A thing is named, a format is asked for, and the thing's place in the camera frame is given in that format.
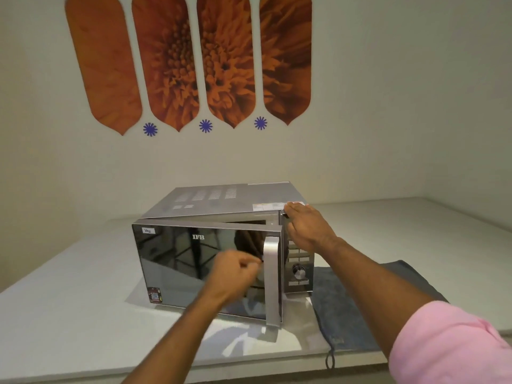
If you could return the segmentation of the person's right hand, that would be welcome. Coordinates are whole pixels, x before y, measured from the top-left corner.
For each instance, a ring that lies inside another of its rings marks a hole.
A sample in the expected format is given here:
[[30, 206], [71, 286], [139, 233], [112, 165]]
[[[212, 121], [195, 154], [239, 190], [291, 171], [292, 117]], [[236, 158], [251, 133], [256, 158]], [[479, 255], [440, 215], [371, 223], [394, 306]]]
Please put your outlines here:
[[288, 202], [284, 211], [298, 231], [298, 239], [294, 243], [299, 249], [324, 255], [346, 244], [336, 235], [321, 213], [309, 204]]

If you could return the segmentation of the person's left hand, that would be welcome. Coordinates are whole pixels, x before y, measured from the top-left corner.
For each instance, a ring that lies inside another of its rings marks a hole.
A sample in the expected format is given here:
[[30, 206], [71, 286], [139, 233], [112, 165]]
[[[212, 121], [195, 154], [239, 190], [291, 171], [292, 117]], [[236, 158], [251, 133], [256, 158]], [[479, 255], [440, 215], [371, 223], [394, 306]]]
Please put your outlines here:
[[200, 292], [200, 297], [208, 299], [219, 309], [240, 300], [256, 278], [246, 278], [240, 274], [234, 252], [227, 250], [215, 256], [213, 267]]

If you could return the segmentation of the silver microwave oven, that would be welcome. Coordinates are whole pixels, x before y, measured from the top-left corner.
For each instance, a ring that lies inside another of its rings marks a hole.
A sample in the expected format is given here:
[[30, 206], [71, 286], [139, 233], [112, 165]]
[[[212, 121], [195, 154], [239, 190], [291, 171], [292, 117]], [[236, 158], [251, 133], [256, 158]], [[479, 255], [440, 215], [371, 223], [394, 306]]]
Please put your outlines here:
[[[289, 181], [178, 187], [139, 219], [222, 223], [248, 222], [256, 219], [262, 220], [264, 224], [280, 225], [282, 227], [281, 280], [284, 319], [284, 298], [287, 295], [312, 291], [315, 258], [313, 253], [300, 250], [293, 241], [288, 239], [286, 230], [288, 216], [284, 211], [284, 206], [288, 202], [306, 204], [304, 197]], [[294, 278], [292, 268], [295, 265], [305, 267], [307, 279]]]

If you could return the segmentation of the person's right forearm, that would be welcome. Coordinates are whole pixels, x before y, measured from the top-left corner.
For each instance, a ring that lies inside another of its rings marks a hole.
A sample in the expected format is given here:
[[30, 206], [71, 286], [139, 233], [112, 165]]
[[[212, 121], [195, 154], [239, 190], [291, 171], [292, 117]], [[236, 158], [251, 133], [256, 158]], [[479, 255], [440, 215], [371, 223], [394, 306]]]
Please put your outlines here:
[[360, 310], [387, 359], [408, 320], [434, 301], [342, 238], [328, 237], [314, 250], [331, 267]]

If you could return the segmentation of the person's left forearm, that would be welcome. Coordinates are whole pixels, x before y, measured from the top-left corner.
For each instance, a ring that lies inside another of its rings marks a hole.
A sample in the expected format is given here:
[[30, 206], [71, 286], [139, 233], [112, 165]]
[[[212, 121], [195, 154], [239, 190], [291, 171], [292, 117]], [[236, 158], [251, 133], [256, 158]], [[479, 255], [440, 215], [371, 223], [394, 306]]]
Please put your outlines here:
[[201, 341], [227, 297], [220, 290], [200, 294], [121, 384], [184, 384]]

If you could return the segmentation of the black glass microwave door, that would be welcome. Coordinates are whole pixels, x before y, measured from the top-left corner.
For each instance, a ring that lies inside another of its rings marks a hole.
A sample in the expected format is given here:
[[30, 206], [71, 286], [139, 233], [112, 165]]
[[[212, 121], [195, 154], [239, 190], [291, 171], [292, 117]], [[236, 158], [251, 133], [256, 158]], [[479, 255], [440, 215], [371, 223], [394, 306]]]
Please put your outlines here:
[[151, 303], [184, 309], [204, 287], [215, 257], [239, 250], [259, 258], [262, 267], [243, 297], [225, 305], [220, 315], [281, 326], [280, 225], [256, 219], [234, 223], [139, 219], [132, 230]]

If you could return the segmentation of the blue grey cloth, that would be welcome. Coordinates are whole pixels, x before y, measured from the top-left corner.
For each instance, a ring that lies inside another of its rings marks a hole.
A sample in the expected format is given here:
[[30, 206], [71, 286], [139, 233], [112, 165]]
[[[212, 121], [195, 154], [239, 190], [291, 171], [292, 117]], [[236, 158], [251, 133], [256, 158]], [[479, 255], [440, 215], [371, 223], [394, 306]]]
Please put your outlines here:
[[380, 351], [354, 300], [329, 267], [314, 268], [311, 303], [319, 330], [330, 347], [327, 369], [335, 368], [339, 351]]

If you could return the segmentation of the pink shirt sleeve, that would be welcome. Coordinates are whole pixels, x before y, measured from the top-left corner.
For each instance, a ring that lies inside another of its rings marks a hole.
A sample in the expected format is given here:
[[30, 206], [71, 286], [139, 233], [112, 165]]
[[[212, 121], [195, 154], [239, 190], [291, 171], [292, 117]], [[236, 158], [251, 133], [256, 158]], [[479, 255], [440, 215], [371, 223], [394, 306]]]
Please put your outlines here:
[[397, 336], [389, 371], [397, 384], [512, 384], [512, 346], [489, 322], [427, 303]]

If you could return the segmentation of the orange flower wall panel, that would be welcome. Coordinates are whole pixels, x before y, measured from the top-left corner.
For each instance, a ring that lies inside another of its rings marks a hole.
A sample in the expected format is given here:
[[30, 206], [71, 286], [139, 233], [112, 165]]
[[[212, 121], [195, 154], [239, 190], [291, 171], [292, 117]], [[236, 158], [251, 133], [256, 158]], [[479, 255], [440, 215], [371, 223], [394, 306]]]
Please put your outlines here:
[[259, 0], [264, 105], [289, 125], [311, 100], [312, 0]]
[[250, 0], [197, 0], [206, 100], [232, 128], [255, 108]]
[[185, 0], [132, 0], [147, 97], [156, 119], [181, 131], [199, 113]]

